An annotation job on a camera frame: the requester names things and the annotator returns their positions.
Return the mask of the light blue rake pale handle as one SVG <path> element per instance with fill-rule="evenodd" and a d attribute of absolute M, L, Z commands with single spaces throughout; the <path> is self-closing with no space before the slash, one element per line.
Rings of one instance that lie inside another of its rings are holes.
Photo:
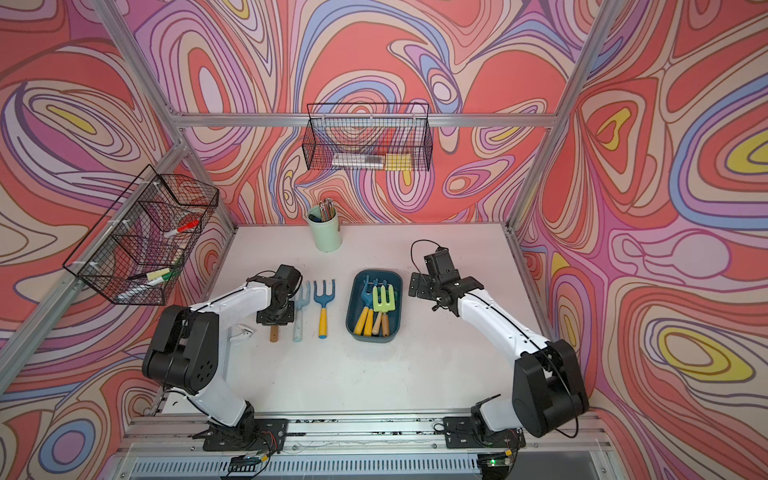
<path fill-rule="evenodd" d="M 295 316 L 293 326 L 293 341 L 298 343 L 303 339 L 303 309 L 307 307 L 311 301 L 312 290 L 310 282 L 304 282 L 294 299 Z"/>

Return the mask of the lime rake wooden handle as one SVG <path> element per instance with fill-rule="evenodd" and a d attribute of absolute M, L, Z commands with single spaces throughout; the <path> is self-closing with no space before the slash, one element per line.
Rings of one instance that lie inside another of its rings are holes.
<path fill-rule="evenodd" d="M 374 293 L 375 320 L 372 334 L 375 336 L 389 337 L 390 322 L 389 313 L 396 309 L 394 287 L 390 284 L 377 286 Z"/>

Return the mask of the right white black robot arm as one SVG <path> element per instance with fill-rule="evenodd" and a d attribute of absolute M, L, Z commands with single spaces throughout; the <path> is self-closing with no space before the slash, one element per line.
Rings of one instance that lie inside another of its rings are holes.
<path fill-rule="evenodd" d="M 411 275 L 408 295 L 432 301 L 434 310 L 448 310 L 472 325 L 513 369 L 509 397 L 488 397 L 471 408 L 478 442 L 508 430 L 541 438 L 589 411 L 578 356 L 567 341 L 550 340 L 514 318 L 481 282 L 460 274 L 448 248 L 438 244 L 424 263 L 425 272 Z"/>

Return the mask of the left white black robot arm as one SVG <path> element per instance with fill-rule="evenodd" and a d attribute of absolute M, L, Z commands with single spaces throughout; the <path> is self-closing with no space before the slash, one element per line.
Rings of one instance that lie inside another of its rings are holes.
<path fill-rule="evenodd" d="M 293 322 L 302 281 L 297 268 L 282 264 L 272 275 L 254 275 L 213 300 L 165 308 L 142 363 L 143 375 L 181 391 L 213 422 L 238 426 L 249 403 L 225 379 L 231 343 L 253 334 L 248 320 L 263 326 Z"/>

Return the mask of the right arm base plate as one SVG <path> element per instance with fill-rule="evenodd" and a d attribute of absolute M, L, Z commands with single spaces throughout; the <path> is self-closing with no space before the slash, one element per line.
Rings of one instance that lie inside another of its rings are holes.
<path fill-rule="evenodd" d="M 442 434 L 448 449 L 511 449 L 526 446 L 521 429 L 492 432 L 476 416 L 448 416 L 437 422 L 433 429 Z"/>

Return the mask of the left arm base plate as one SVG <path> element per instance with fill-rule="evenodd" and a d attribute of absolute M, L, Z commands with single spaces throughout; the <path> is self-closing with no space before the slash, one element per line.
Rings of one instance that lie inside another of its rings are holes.
<path fill-rule="evenodd" d="M 257 451 L 279 453 L 287 437 L 287 419 L 247 418 L 235 427 L 210 423 L 208 429 L 192 436 L 212 452 Z"/>

